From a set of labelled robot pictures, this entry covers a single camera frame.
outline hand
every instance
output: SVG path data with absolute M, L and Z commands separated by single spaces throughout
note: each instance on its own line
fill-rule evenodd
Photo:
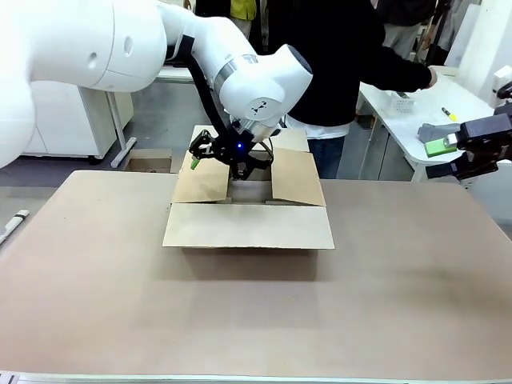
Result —
M 430 70 L 430 75 L 432 76 L 432 79 L 430 80 L 430 83 L 429 83 L 429 86 L 427 87 L 427 89 L 432 88 L 433 86 L 435 86 L 435 83 L 438 82 L 438 74 L 436 73 L 434 68 L 429 66 L 429 70 Z
M 432 38 L 434 37 L 434 26 L 431 26 L 423 37 L 422 50 L 428 50 L 432 44 Z

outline small cardboard box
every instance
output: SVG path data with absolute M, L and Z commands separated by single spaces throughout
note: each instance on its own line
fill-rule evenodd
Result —
M 195 138 L 210 126 L 196 126 Z M 182 248 L 334 248 L 320 180 L 300 130 L 272 138 L 274 163 L 256 180 L 230 182 L 215 159 L 190 169 L 187 153 L 172 197 L 163 246 Z
M 132 150 L 124 171 L 168 174 L 171 166 L 172 153 L 170 150 Z

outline brown table surface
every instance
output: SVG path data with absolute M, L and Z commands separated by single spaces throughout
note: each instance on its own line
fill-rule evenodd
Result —
M 512 246 L 462 188 L 323 182 L 336 250 L 164 249 L 176 177 L 65 182 L 0 258 L 0 370 L 512 378 Z

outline green object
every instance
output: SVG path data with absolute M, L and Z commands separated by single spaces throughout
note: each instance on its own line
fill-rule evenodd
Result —
M 193 158 L 192 159 L 192 164 L 190 164 L 190 168 L 192 170 L 195 170 L 195 168 L 196 168 L 196 166 L 198 166 L 198 164 L 199 164 L 199 159 L 198 158 Z
M 447 146 L 444 138 L 425 143 L 425 152 L 429 158 L 439 156 L 440 154 L 450 154 L 456 150 L 457 146 Z

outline black sweater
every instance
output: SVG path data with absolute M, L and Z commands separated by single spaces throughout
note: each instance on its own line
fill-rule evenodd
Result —
M 292 118 L 317 126 L 351 122 L 360 82 L 405 92 L 428 87 L 428 68 L 382 46 L 384 26 L 370 0 L 294 1 L 286 42 L 308 61 L 313 81 Z

